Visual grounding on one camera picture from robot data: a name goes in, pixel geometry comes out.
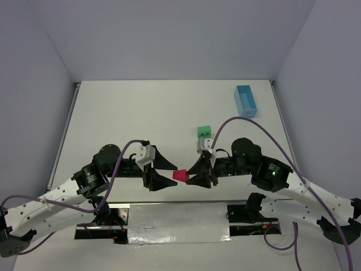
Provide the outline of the red triangular wood block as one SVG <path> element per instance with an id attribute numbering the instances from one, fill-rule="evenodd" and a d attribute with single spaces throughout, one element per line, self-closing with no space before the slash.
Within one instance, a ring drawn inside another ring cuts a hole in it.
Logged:
<path id="1" fill-rule="evenodd" d="M 173 179 L 186 183 L 190 179 L 190 176 L 186 169 L 181 169 L 173 172 Z"/>

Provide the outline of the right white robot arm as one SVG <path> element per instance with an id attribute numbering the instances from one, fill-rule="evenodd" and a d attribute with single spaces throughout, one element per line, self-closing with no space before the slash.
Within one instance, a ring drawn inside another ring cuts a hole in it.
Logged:
<path id="1" fill-rule="evenodd" d="M 211 188 L 220 177 L 251 176 L 261 193 L 250 193 L 244 212 L 251 222 L 268 218 L 290 219 L 319 229 L 332 242 L 352 244 L 360 237 L 360 199 L 345 199 L 311 183 L 302 182 L 283 162 L 264 156 L 261 148 L 247 138 L 236 139 L 229 156 L 218 158 L 213 140 L 197 142 L 198 161 L 188 171 L 187 184 Z M 286 196 L 291 202 L 264 194 Z"/>

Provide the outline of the light green rectangular block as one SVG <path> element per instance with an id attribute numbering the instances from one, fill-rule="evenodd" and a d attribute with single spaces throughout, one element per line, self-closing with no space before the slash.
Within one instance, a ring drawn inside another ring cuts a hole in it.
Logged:
<path id="1" fill-rule="evenodd" d="M 212 128 L 210 125 L 206 125 L 206 126 L 199 126 L 197 128 L 197 136 L 199 138 L 201 137 L 209 137 L 211 136 L 212 133 Z"/>

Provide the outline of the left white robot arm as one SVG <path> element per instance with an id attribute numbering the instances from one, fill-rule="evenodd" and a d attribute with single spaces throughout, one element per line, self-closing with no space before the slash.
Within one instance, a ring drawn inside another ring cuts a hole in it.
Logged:
<path id="1" fill-rule="evenodd" d="M 39 238 L 49 239 L 56 231 L 72 225 L 104 225 L 114 221 L 123 226 L 107 203 L 116 178 L 141 178 L 149 191 L 176 186 L 157 170 L 175 171 L 177 166 L 164 158 L 155 145 L 140 141 L 139 150 L 124 158 L 124 150 L 109 144 L 93 156 L 63 184 L 34 198 L 20 195 L 26 203 L 5 208 L 17 196 L 8 196 L 1 203 L 1 257 L 31 252 L 30 244 Z"/>

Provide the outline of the blue plastic box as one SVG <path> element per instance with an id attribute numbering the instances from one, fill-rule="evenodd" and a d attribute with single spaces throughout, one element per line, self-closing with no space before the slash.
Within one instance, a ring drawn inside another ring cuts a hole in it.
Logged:
<path id="1" fill-rule="evenodd" d="M 239 116 L 254 118 L 257 106 L 250 85 L 238 85 L 234 92 L 235 103 Z"/>

